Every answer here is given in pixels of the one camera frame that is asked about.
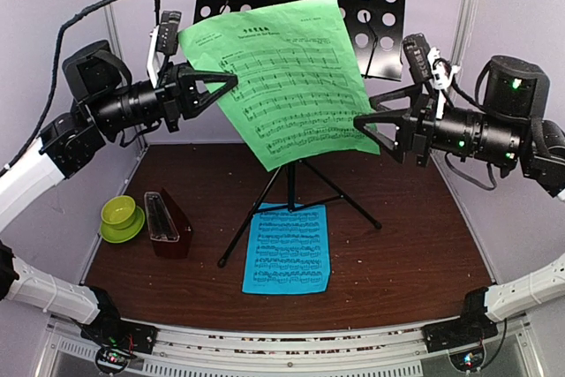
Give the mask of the green sheet music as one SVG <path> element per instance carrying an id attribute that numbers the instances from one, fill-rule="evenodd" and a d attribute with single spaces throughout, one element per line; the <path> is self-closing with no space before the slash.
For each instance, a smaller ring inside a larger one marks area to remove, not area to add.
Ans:
<path id="1" fill-rule="evenodd" d="M 266 170 L 380 152 L 353 125 L 371 108 L 337 0 L 229 12 L 181 31 L 179 43 L 196 69 L 237 76 L 217 103 Z"/>

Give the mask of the blue sheet music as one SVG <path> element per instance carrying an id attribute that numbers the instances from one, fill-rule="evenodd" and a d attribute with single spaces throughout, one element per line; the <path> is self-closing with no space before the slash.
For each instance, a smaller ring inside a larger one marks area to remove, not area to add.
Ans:
<path id="1" fill-rule="evenodd" d="M 242 292 L 308 295 L 327 290 L 331 274 L 325 206 L 259 213 L 251 221 Z"/>

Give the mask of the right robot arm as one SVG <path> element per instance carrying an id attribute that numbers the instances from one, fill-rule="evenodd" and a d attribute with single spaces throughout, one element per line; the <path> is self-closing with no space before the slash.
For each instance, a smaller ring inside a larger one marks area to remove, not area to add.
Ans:
<path id="1" fill-rule="evenodd" d="M 459 68 L 433 55 L 411 67 L 413 85 L 371 98 L 372 114 L 355 117 L 354 127 L 397 162 L 412 152 L 424 166 L 431 150 L 461 160 L 476 159 L 502 176 L 521 167 L 551 197 L 564 198 L 564 132 L 544 118 L 549 78 L 535 64 L 494 56 L 475 88 L 483 96 L 462 97 L 472 109 L 450 105 L 447 90 L 461 93 Z"/>

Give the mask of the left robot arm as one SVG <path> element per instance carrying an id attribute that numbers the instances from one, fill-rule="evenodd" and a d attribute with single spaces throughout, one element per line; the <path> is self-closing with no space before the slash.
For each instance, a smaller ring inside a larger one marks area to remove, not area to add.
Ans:
<path id="1" fill-rule="evenodd" d="M 73 96 L 70 111 L 47 124 L 1 177 L 1 225 L 7 226 L 50 188 L 83 169 L 106 143 L 133 126 L 147 132 L 197 117 L 237 86 L 228 72 L 195 70 L 168 62 L 150 79 L 132 82 L 125 63 L 106 40 L 95 41 L 63 62 Z M 32 269 L 10 247 L 1 246 L 1 297 L 65 316 L 88 338 L 118 345 L 127 336 L 109 294 Z"/>

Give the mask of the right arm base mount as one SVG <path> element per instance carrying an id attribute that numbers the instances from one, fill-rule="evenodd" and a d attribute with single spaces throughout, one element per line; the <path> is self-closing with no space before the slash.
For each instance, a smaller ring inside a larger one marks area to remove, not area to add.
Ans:
<path id="1" fill-rule="evenodd" d="M 501 349 L 498 347 L 490 358 L 487 356 L 486 339 L 498 335 L 498 326 L 489 320 L 445 320 L 425 325 L 422 333 L 429 353 L 447 351 L 451 365 L 466 374 L 484 370 Z"/>

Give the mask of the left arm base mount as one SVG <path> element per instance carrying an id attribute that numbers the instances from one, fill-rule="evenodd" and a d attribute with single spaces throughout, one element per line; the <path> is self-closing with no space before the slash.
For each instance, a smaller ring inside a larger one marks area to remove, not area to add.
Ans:
<path id="1" fill-rule="evenodd" d="M 151 354 L 157 339 L 155 326 L 122 320 L 116 328 L 79 324 L 81 337 L 98 346 L 94 364 L 103 375 L 123 372 L 139 359 Z"/>

